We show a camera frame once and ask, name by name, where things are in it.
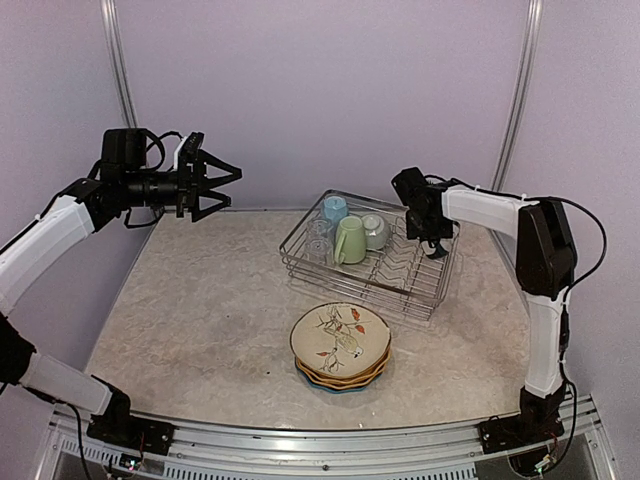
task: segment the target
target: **white cup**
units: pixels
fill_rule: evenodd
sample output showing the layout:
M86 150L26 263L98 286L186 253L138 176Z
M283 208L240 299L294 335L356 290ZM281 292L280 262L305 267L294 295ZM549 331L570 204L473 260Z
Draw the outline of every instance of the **white cup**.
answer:
M369 214L362 217L367 250L382 250L389 240L389 224L380 215Z

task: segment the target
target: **green mug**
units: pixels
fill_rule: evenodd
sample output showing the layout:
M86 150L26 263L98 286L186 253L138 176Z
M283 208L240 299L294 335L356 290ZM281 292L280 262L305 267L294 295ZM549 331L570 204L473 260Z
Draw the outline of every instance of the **green mug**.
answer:
M367 254L367 237L360 217L349 215L340 220L336 230L333 259L341 263L360 263Z

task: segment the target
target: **metal wire basket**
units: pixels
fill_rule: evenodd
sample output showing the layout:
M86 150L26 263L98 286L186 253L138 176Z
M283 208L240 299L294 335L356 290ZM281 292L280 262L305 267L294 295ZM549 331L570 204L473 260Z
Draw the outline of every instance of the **metal wire basket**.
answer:
M343 197L350 214L376 213L385 218L391 234L384 249L367 251L365 260L355 265L325 266L306 257L306 223L321 216L322 202L331 195ZM391 315L403 323L425 326L446 296L459 228L456 226L452 240L443 241L449 255L431 260L419 241L407 240L405 212L399 205L328 190L280 245L282 261L292 278L385 310L385 318Z

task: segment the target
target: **cup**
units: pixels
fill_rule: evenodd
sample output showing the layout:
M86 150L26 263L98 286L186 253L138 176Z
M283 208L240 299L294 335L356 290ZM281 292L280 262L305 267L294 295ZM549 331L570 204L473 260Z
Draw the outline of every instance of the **cup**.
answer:
M350 215L340 220L336 231L333 260L336 264L360 263L367 255L367 238L360 217Z
M331 235L333 224L326 218L314 218L307 222L307 241L314 240L316 238L326 238L331 241L333 235Z
M333 265L333 245L326 238L315 238L307 241L307 259L318 265Z
M333 225L338 225L340 220L349 215L347 201L337 195L331 195L322 202L322 215Z
M362 217L362 224L367 237L367 249L382 250L389 240L389 224L380 215L374 213Z

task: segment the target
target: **marble table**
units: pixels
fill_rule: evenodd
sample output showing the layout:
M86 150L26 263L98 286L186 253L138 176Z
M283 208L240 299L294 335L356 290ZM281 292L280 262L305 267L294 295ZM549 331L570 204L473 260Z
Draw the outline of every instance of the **marble table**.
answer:
M302 212L165 217L134 266L87 367L133 408L221 424L387 428L514 412L529 326L486 230L463 225L449 293L421 332L391 324L393 358L361 392L311 388L289 333L341 300L292 285L278 245Z

